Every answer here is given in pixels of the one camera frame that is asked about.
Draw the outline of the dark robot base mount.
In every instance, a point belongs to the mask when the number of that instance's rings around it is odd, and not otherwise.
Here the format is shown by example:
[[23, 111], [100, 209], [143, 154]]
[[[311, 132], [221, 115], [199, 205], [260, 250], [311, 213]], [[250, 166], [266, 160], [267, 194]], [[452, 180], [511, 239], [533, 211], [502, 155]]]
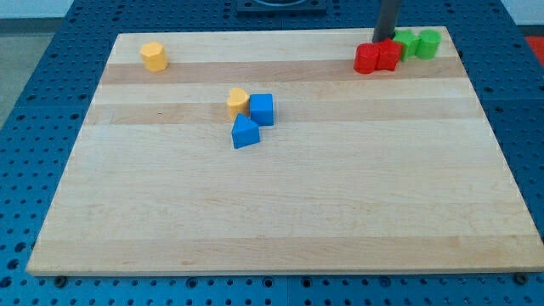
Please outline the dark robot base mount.
[[237, 16], [256, 14], [326, 14], [326, 0], [236, 0]]

